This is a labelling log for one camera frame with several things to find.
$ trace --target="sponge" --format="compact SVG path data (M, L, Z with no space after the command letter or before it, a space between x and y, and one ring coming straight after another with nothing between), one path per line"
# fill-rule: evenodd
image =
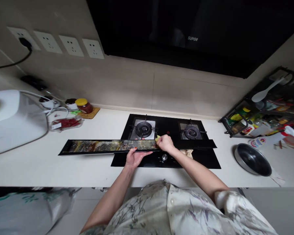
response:
M160 139L160 136L157 135L157 138L155 138L155 141L158 142L159 139Z

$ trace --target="metal bowl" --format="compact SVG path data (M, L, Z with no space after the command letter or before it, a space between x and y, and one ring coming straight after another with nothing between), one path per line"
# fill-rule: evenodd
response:
M270 176L271 166L267 159L248 144L239 144L234 152L236 161L246 171L261 176Z

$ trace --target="hand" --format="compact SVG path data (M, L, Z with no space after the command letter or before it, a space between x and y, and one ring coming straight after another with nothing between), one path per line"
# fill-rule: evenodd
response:
M168 135L163 135L160 137L160 139L157 141L157 145L166 152L169 152L173 149L175 149L172 139Z
M136 169L140 162L142 161L143 157L152 154L153 152L135 152L137 148L132 148L128 152L126 156L126 163L125 166Z

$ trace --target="person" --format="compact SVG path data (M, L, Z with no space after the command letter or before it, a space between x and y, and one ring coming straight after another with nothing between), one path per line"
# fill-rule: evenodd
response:
M209 169L176 149L168 135L157 145L175 158L215 206L167 180L145 186L123 203L135 169L152 152L130 149L126 164L99 201L81 234L276 234L260 212Z

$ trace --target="black glass cooktop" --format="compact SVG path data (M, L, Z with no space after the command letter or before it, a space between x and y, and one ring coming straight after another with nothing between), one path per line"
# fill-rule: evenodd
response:
M153 136L146 139L154 139L157 135L169 135L172 140L187 140L198 141L203 147L208 136L201 121L190 119L179 119L169 117L155 117L146 115L130 114L120 139L131 139L135 132L135 124L137 120L151 122L154 126ZM127 153L116 153L111 166L124 166ZM221 169L218 159L213 148L197 149L192 152L193 159L203 164L209 169ZM143 158L139 167L166 167L166 168L181 168L180 164L170 156L167 152L154 152Z

